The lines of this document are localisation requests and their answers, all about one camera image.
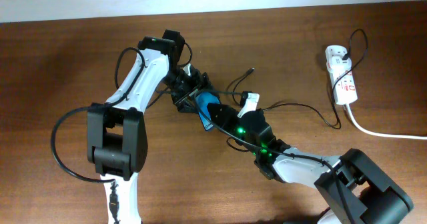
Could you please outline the blue Galaxy smartphone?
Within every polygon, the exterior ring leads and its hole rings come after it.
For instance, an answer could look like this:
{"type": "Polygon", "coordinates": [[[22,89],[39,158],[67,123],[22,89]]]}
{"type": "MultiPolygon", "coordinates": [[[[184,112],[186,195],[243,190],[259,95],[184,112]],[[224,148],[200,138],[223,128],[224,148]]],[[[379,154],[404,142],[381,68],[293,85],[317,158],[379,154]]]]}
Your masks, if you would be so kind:
{"type": "Polygon", "coordinates": [[[195,101],[200,109],[199,118],[201,119],[203,128],[206,131],[211,131],[214,126],[205,118],[208,117],[209,119],[211,119],[209,111],[207,109],[207,105],[210,103],[220,104],[219,98],[211,93],[203,92],[196,97],[195,101]]]}

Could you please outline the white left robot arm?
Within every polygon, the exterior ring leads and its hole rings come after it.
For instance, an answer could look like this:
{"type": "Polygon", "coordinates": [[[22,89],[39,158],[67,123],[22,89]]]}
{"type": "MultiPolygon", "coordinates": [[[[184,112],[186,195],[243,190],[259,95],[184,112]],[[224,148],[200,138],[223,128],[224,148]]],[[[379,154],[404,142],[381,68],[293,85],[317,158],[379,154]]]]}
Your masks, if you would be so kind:
{"type": "Polygon", "coordinates": [[[209,85],[189,63],[179,60],[187,43],[178,31],[145,37],[135,63],[105,106],[87,112],[87,158],[104,181],[109,223],[141,223],[137,208],[137,176],[147,157],[144,113],[157,86],[164,83],[181,113],[196,113],[194,93],[209,85]]]}

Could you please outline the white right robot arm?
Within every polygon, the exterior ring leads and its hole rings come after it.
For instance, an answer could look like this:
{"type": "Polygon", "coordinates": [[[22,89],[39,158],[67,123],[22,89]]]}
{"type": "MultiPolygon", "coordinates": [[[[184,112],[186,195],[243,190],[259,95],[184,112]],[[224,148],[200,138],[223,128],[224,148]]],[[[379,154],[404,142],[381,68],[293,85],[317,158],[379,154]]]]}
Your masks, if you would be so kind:
{"type": "Polygon", "coordinates": [[[359,149],[304,153],[274,135],[262,109],[239,113],[209,103],[207,112],[215,127],[254,154],[267,179],[318,190],[329,206],[320,223],[400,223],[414,208],[409,195],[359,149]]]}

